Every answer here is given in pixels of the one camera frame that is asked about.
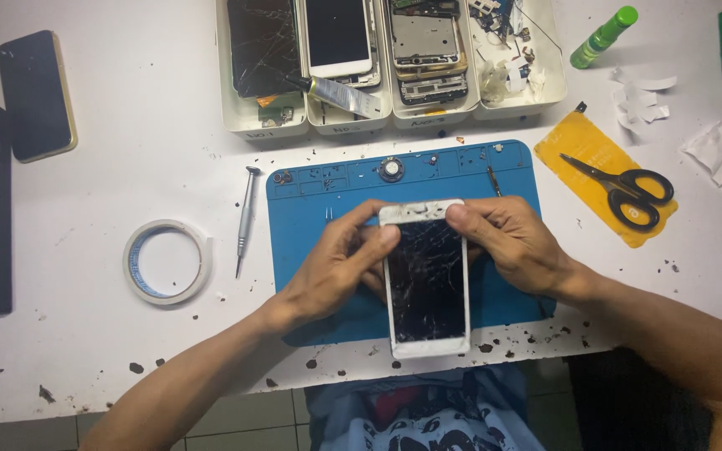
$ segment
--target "double-sided tape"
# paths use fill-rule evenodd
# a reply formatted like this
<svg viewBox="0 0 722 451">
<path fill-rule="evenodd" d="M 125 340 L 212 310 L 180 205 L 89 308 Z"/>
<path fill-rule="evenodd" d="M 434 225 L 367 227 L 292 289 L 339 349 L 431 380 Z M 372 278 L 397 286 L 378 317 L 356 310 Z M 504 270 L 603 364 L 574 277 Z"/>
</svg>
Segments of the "double-sided tape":
<svg viewBox="0 0 722 451">
<path fill-rule="evenodd" d="M 191 241 L 194 241 L 194 244 L 196 244 L 196 251 L 200 255 L 200 268 L 199 271 L 196 272 L 194 281 L 178 294 L 163 294 L 152 289 L 146 281 L 144 281 L 144 277 L 141 276 L 141 271 L 138 267 L 138 255 L 141 252 L 141 247 L 144 245 L 144 242 L 157 233 L 169 231 L 179 231 L 191 238 Z M 213 238 L 203 238 L 197 229 L 179 220 L 153 220 L 141 226 L 127 241 L 125 256 L 122 261 L 127 284 L 144 301 L 153 304 L 169 305 L 183 302 L 194 296 L 206 282 L 208 282 L 211 269 L 214 267 L 214 253 L 211 249 L 213 247 L 213 241 Z"/>
</svg>

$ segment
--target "green bottle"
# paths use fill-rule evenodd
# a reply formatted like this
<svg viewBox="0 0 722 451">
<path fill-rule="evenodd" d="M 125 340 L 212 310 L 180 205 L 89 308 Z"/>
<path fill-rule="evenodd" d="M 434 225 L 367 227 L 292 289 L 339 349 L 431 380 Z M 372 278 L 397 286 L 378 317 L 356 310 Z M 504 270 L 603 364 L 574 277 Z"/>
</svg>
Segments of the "green bottle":
<svg viewBox="0 0 722 451">
<path fill-rule="evenodd" d="M 639 14 L 634 6 L 620 8 L 617 14 L 609 19 L 609 22 L 604 23 L 573 52 L 573 55 L 569 57 L 569 63 L 576 69 L 586 69 L 598 55 L 615 43 L 621 33 L 629 26 L 634 25 L 637 18 L 639 18 Z"/>
</svg>

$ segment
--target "silver screwdriver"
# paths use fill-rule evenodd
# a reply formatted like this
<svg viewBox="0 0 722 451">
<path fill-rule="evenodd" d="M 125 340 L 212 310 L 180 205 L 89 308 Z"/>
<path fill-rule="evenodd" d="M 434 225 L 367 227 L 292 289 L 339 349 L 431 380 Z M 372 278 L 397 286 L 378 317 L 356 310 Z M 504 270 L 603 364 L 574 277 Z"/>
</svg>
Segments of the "silver screwdriver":
<svg viewBox="0 0 722 451">
<path fill-rule="evenodd" d="M 252 201 L 253 188 L 255 187 L 255 176 L 261 173 L 261 169 L 247 166 L 249 171 L 249 179 L 247 180 L 247 192 L 244 194 L 244 206 L 242 207 L 242 222 L 238 225 L 238 263 L 236 264 L 236 279 L 238 272 L 242 268 L 242 257 L 244 257 L 244 249 L 249 236 L 249 223 L 253 217 Z"/>
</svg>

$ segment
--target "white table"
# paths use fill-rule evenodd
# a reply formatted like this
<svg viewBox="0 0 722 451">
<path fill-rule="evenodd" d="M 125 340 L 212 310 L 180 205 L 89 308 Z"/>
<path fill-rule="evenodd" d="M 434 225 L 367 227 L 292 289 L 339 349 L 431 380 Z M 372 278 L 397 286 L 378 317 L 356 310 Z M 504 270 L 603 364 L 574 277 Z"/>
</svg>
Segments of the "white table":
<svg viewBox="0 0 722 451">
<path fill-rule="evenodd" d="M 43 29 L 60 37 L 79 132 L 79 146 L 71 152 L 13 163 L 14 311 L 0 318 L 0 422 L 104 411 L 149 374 L 156 359 L 168 360 L 236 323 L 275 292 L 262 180 L 242 277 L 234 279 L 240 215 L 234 203 L 243 201 L 244 166 L 270 173 L 309 164 L 306 158 L 328 163 L 451 147 L 455 137 L 467 144 L 514 138 L 533 148 L 581 100 L 589 105 L 587 117 L 642 167 L 671 180 L 680 207 L 662 234 L 632 250 L 535 159 L 548 227 L 570 254 L 601 273 L 722 319 L 722 198 L 706 171 L 677 151 L 700 128 L 722 120 L 722 0 L 634 4 L 639 22 L 597 67 L 577 71 L 566 65 L 567 99 L 541 117 L 505 124 L 470 119 L 447 127 L 444 139 L 437 138 L 437 128 L 403 132 L 390 126 L 374 134 L 323 138 L 312 131 L 247 143 L 221 124 L 212 0 L 0 0 L 0 44 Z M 565 54 L 619 6 L 556 2 Z M 679 76 L 679 84 L 660 96 L 671 117 L 655 122 L 641 143 L 632 142 L 615 120 L 610 93 L 618 85 L 609 72 L 616 63 L 635 76 Z M 169 309 L 136 298 L 121 265 L 131 233 L 159 218 L 188 221 L 214 237 L 209 283 L 195 300 Z M 675 261 L 680 272 L 665 260 Z M 465 357 L 404 361 L 399 369 L 392 368 L 387 339 L 263 350 L 258 356 L 266 364 L 247 364 L 253 371 L 236 390 L 269 390 L 266 378 L 276 389 L 297 388 L 596 352 L 616 344 L 596 321 L 590 327 L 584 321 L 559 306 L 548 321 L 476 330 L 476 346 Z M 562 327 L 570 333 L 560 332 Z M 561 336 L 554 339 L 553 333 Z M 535 344 L 527 342 L 529 334 Z M 501 344 L 491 352 L 477 348 L 495 339 Z M 306 368 L 311 359 L 318 362 L 315 369 Z M 131 372 L 133 362 L 147 371 Z M 339 370 L 346 375 L 338 376 Z M 57 402 L 38 397 L 39 385 Z"/>
</svg>

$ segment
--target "blue silicone repair mat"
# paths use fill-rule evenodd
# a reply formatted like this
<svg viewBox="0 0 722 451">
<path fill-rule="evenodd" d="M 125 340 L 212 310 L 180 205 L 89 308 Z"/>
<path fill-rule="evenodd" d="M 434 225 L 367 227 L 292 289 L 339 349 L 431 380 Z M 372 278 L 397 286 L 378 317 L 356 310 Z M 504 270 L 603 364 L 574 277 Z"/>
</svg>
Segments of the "blue silicone repair mat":
<svg viewBox="0 0 722 451">
<path fill-rule="evenodd" d="M 522 196 L 539 213 L 530 150 L 520 141 L 497 141 L 394 157 L 405 167 L 403 178 L 395 183 L 386 182 L 378 175 L 383 158 L 280 169 L 269 176 L 266 197 L 278 290 L 291 280 L 319 239 L 326 224 L 326 209 L 333 209 L 333 217 L 338 218 L 369 198 L 392 202 L 491 198 L 495 191 L 486 171 L 486 166 L 491 165 L 502 194 Z M 275 174 L 283 175 L 285 171 L 291 180 L 276 183 Z M 556 309 L 553 300 L 536 299 L 508 284 L 488 256 L 478 258 L 470 268 L 469 294 L 473 328 L 537 321 Z M 338 312 L 299 327 L 283 340 L 300 347 L 388 335 L 386 307 L 365 286 L 360 286 Z"/>
</svg>

